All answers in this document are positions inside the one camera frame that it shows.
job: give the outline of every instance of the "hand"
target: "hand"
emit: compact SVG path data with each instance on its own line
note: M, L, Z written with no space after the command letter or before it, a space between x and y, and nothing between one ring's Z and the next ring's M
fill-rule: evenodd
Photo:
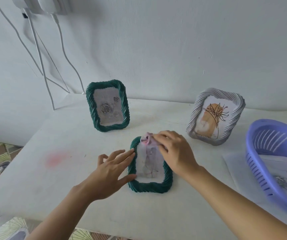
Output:
M137 175L128 174L118 180L120 174L129 166L135 156L134 149L115 151L107 156L98 157L98 167L80 185L88 194L89 202L108 198Z
M166 130L154 134L153 137L162 144L159 145L159 151L176 174L185 178L199 169L192 149L182 135Z

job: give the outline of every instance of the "thin wire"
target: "thin wire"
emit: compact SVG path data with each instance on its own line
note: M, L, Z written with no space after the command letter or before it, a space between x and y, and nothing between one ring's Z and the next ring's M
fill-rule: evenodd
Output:
M16 27L12 24L12 22L8 19L8 17L5 15L5 13L1 10L0 8L0 12L2 14L2 16L8 21L8 23L11 25L11 27L14 29L14 31L16 32L21 44L23 45L23 47L27 50L27 52L29 53L29 55L31 56L33 62L35 63L36 67L38 68L39 72L41 73L41 75L43 76L43 73L40 69L40 67L38 66L36 60L34 59L34 57L32 56L31 52L28 50L28 48L26 47L26 45L24 44L24 42L22 41L18 30L16 29ZM57 84L56 82L54 82L53 80L49 79L46 77L47 80L51 81L52 83L56 84L57 86L61 87L63 90L65 90L66 92L70 93L68 90L66 90L65 88L63 88L61 85Z
M75 72L77 73L78 77L79 77L79 80L80 80L80 83L81 83L81 87L82 87L82 91L83 91L83 94L85 93L85 89L83 87L83 84L82 84L82 80L81 80L81 77L79 75L79 73L77 72L77 69L73 66L73 64L71 64L70 60L68 59L67 55L66 55L66 52L65 52L65 49L64 49L64 45L63 45L63 37L62 37L62 32L61 32L61 28L60 28L60 24L59 24L59 20L57 18L57 16L55 14L51 14L54 22L57 24L57 27L58 27L58 30L59 30L59 34L60 34L60 41L61 41L61 47L62 47L62 51L63 51L63 55L65 56L66 60L68 61L68 63L70 64L70 66L75 70Z
M30 15L30 11L29 11L28 8L24 8L24 11L25 11L26 15L29 18L29 23L30 23L30 26L31 26L33 38L35 39L37 52L38 52L39 59L40 59L42 73L43 73L43 76L45 78L45 86L47 87L47 90L48 90L48 93L49 93L49 96L50 96L50 99L51 99L52 108L53 108L53 110L55 110L54 104L53 104L53 98L52 98L52 95L51 95L51 92L50 92L50 89L49 89L49 86L48 86L47 78L45 76L45 68L44 68L44 65L43 65L43 62L42 62L42 56L41 56L41 52L40 52L40 48L39 48L39 44L38 44L38 39L37 39L37 36L36 36L36 31L35 31L35 28L33 27L33 22L32 22L32 18L31 18L31 15Z
M69 90L69 88L67 87L65 81L63 80L63 78L62 78L62 76L61 76L61 74L60 74L60 72L59 72L59 70L58 70L56 64L55 64L54 61L52 60L52 57L50 56L49 51L48 51L47 48L45 47L45 44L42 42L42 39L40 38L40 36L39 36L39 34L38 34L37 31L36 31L36 34L37 34L37 36L39 37L39 40L41 41L43 47L45 48L45 51L47 52L48 56L50 57L50 60L52 61L54 67L56 68L57 72L59 73L59 76L61 77L63 83L65 84L65 86L66 86L66 88L67 88L67 90L69 91L69 93L71 93L70 90Z

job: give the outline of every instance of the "white table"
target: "white table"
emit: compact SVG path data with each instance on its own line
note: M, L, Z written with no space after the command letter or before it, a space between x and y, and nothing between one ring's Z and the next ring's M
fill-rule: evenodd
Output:
M192 107L129 99L129 126L102 133L93 127L85 95L67 95L0 176L0 212L43 220L73 185L95 169L98 155L128 149L135 137L147 131L167 129L183 134L197 162L236 189L221 155L245 147L245 133L254 120L287 123L287 112L245 109L228 141L214 147L186 134ZM65 159L57 166L47 166L49 155L58 152ZM91 204L78 227L143 240L235 239L207 202L177 176L165 194L134 193L124 186L108 199Z

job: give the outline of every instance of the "green picture frame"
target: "green picture frame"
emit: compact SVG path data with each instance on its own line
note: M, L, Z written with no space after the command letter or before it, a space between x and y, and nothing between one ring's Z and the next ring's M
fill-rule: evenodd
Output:
M136 174L136 159L138 157L137 154L137 146L140 143L141 136L136 137L131 145L130 149L133 148L136 155L134 156L132 162L128 166L128 174ZM150 183L140 183L137 180L132 180L128 183L128 186L131 190L137 193L141 192L152 192L152 193L166 193L170 190L173 182L173 173L168 164L164 161L163 168L165 170L165 178L162 183L150 182Z
M114 87L119 90L119 96L121 100L121 110L123 114L123 122L121 124L113 124L109 126L100 125L100 117L97 113L97 104L94 101L93 94L96 89L105 89ZM119 80L110 80L110 81L100 81L100 82L92 82L88 85L86 90L87 101L89 104L89 110L91 114L91 118L93 121L94 128L99 130L100 132L108 132L113 130L121 130L126 128L130 122L130 113L127 95L125 92L125 86Z

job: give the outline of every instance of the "red stain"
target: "red stain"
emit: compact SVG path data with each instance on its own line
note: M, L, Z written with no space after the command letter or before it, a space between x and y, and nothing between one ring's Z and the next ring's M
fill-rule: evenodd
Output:
M53 168L58 166L67 158L66 153L53 153L50 154L45 162L47 168Z

